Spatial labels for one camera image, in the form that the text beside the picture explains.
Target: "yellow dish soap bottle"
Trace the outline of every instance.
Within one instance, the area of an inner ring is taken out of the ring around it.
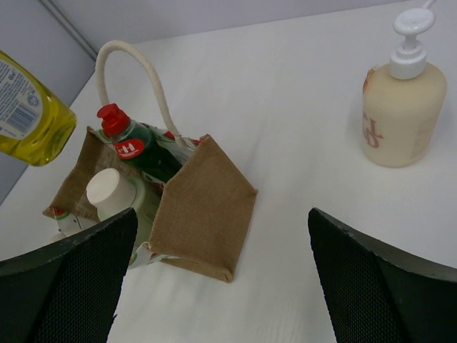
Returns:
[[[74,113],[0,51],[0,151],[42,166],[60,154],[75,127]]]
[[[393,29],[405,40],[363,85],[363,151],[382,166],[408,166],[426,154],[446,96],[445,76],[426,61],[425,46],[416,40],[433,26],[433,2],[395,20]]]

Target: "soap dispenser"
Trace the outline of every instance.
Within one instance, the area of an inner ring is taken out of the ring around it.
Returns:
[[[445,76],[416,39],[435,22],[434,2],[397,17],[393,29],[404,41],[363,84],[363,151],[382,166],[408,166],[425,155],[446,96]]]

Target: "table surface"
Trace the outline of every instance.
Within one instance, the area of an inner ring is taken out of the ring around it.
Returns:
[[[259,189],[236,278],[224,284],[164,264],[127,273],[109,342],[335,342],[309,244],[308,211],[418,256],[457,267],[455,99],[457,2],[434,5],[421,37],[448,78],[428,155],[387,169],[363,155],[361,86],[400,37],[398,4],[139,44],[164,84],[185,136],[211,133]],[[163,126],[146,75],[110,56],[112,101]],[[41,215],[70,172],[85,127],[99,127],[92,77],[72,105],[79,125],[61,156],[28,168],[0,207],[0,259],[45,245],[56,225]]]

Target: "white bag handle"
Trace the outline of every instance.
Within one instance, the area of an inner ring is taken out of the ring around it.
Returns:
[[[104,106],[109,104],[108,93],[106,92],[105,84],[105,65],[106,60],[108,59],[108,55],[116,50],[125,51],[135,60],[137,60],[138,63],[140,63],[140,65],[142,65],[142,67],[146,70],[149,79],[151,80],[152,88],[154,89],[154,94],[159,104],[160,113],[162,114],[165,126],[174,135],[178,146],[185,149],[187,147],[186,142],[181,137],[181,134],[174,125],[173,120],[171,120],[169,106],[166,103],[164,89],[162,88],[162,83],[160,82],[160,78],[157,74],[156,69],[152,63],[141,54],[140,51],[125,41],[109,41],[101,47],[99,55],[97,56],[97,60],[95,62],[95,79],[97,90],[99,91],[101,105]]]

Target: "white pump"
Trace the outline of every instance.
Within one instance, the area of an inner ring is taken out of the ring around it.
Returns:
[[[392,51],[389,63],[392,77],[412,79],[425,69],[427,51],[416,37],[435,23],[435,14],[428,9],[434,2],[435,0],[428,0],[421,8],[404,11],[394,21],[393,29],[397,34],[405,36],[405,40]]]

